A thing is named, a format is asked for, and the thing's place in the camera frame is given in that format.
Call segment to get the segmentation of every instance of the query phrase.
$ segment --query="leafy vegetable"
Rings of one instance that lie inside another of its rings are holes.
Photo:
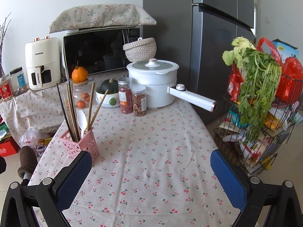
[[[245,50],[249,49],[256,49],[254,45],[244,37],[237,37],[233,40],[231,45],[234,46],[234,50],[231,51],[224,51],[222,59],[227,66],[231,66],[233,62],[236,62],[237,68],[243,68],[243,61],[248,61],[248,58],[243,58],[245,54]]]
[[[241,124],[249,123],[246,142],[255,142],[275,98],[281,67],[267,53],[245,49],[243,66],[247,70],[239,95]]]

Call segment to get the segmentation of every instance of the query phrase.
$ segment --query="air fryer handle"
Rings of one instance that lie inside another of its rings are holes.
[[[36,77],[37,88],[42,89],[43,83],[41,78],[41,66],[35,67],[35,77]]]

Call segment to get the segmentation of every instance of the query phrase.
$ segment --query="glass jar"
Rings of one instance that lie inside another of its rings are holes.
[[[140,84],[131,85],[134,115],[142,117],[146,114],[146,87]]]
[[[11,78],[8,74],[0,78],[0,94],[5,102],[14,97]]]
[[[85,80],[82,83],[72,83],[75,107],[78,109],[88,108],[91,99],[91,85],[95,80]]]
[[[131,114],[132,107],[132,95],[131,95],[131,78],[124,77],[118,79],[119,85],[119,100],[120,110],[124,114]]]
[[[23,74],[22,67],[18,67],[10,71],[12,87],[15,95],[20,95],[27,92],[27,86]]]

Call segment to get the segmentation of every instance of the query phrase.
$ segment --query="snack jar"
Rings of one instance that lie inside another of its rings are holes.
[[[132,94],[131,94],[131,78],[124,77],[118,79],[120,110],[124,114],[133,112]]]
[[[10,71],[10,75],[15,95],[20,95],[27,92],[22,66]]]
[[[14,97],[11,78],[8,74],[0,78],[0,93],[5,102]]]
[[[134,115],[142,117],[146,114],[146,87],[140,84],[131,85]]]

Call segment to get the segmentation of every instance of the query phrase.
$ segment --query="dried branches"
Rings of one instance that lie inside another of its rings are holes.
[[[6,30],[7,30],[7,27],[11,22],[11,20],[10,20],[6,25],[6,20],[9,17],[9,15],[5,18],[3,24],[0,28],[0,77],[4,76],[4,71],[3,71],[3,67],[2,67],[2,48],[3,48],[3,40],[4,40],[4,36],[5,36]]]

